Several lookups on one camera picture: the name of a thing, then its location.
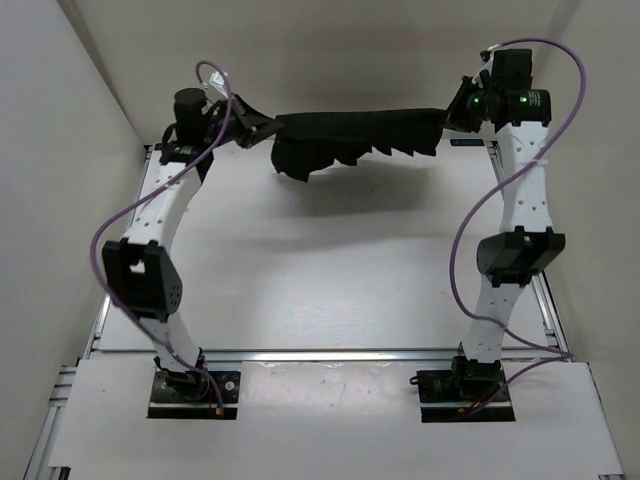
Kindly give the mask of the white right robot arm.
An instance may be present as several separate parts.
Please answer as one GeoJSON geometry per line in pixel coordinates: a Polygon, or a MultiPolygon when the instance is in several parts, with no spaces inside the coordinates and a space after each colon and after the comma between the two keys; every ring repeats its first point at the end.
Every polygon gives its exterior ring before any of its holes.
{"type": "Polygon", "coordinates": [[[502,154],[500,180],[490,192],[502,196],[502,219],[498,233],[478,244],[480,293],[475,309],[463,311],[472,323],[449,375],[450,390],[460,399],[498,386],[502,343],[514,306],[531,279],[566,245],[565,236],[554,230],[547,205],[541,151],[550,121],[548,91],[506,90],[495,86],[487,72],[464,77],[448,108],[450,129],[476,132],[491,123],[502,154]]]}

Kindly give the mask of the black pleated skirt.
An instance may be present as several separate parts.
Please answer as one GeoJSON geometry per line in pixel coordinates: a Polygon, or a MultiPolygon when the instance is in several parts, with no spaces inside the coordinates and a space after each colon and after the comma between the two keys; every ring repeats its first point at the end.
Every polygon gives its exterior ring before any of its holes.
{"type": "Polygon", "coordinates": [[[275,136],[271,163],[277,173],[306,182],[334,162],[355,166],[375,150],[433,156],[446,118],[446,111],[433,108],[280,115],[283,128],[275,136]]]}

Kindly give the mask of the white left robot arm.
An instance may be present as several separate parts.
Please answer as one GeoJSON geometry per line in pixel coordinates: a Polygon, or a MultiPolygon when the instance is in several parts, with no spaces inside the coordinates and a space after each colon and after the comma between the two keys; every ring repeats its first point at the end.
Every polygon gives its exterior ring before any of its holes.
{"type": "Polygon", "coordinates": [[[248,149],[283,125],[238,96],[212,103],[197,88],[175,94],[174,116],[159,146],[158,195],[136,207],[132,225],[121,239],[106,242],[101,255],[118,307],[151,340],[167,386],[198,401],[216,387],[179,314],[183,284],[171,246],[213,163],[214,148],[234,142],[248,149]]]}

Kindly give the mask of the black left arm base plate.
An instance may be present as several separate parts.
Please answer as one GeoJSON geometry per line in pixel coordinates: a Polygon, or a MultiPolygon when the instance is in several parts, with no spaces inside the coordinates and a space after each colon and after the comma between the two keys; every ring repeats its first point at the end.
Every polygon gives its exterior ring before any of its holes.
{"type": "Polygon", "coordinates": [[[157,370],[147,408],[148,419],[235,420],[238,414],[239,370],[210,370],[220,390],[223,408],[210,383],[198,374],[157,370]]]}

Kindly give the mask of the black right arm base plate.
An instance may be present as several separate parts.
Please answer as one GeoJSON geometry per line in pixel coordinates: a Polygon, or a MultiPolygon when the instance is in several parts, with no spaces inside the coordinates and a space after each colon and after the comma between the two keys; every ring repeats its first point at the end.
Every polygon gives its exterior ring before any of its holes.
{"type": "Polygon", "coordinates": [[[491,386],[459,386],[451,370],[418,370],[409,378],[409,384],[417,388],[423,424],[514,422],[505,383],[503,370],[491,386]]]}

